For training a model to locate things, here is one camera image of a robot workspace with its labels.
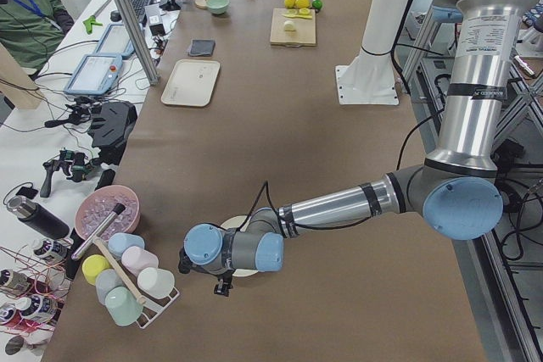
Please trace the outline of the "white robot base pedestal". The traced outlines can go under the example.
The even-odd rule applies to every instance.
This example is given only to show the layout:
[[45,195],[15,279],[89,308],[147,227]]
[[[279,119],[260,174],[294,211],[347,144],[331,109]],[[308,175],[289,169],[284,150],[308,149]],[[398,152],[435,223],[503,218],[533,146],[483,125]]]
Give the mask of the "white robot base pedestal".
[[348,65],[338,65],[336,88],[342,105],[397,105],[394,44],[409,0],[372,0],[361,49]]

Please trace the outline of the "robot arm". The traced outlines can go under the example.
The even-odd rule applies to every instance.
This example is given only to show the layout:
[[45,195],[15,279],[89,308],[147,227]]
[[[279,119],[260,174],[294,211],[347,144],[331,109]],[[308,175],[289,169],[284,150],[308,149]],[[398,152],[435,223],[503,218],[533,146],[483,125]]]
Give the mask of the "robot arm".
[[184,238],[179,271],[214,276],[215,293],[225,296],[237,270],[280,270],[286,239],[358,226],[385,213],[418,213],[454,240],[491,231],[503,205],[491,151],[522,17],[538,1],[433,0],[428,20],[459,23],[461,31],[440,127],[424,161],[318,198],[253,206],[235,228],[196,225]]

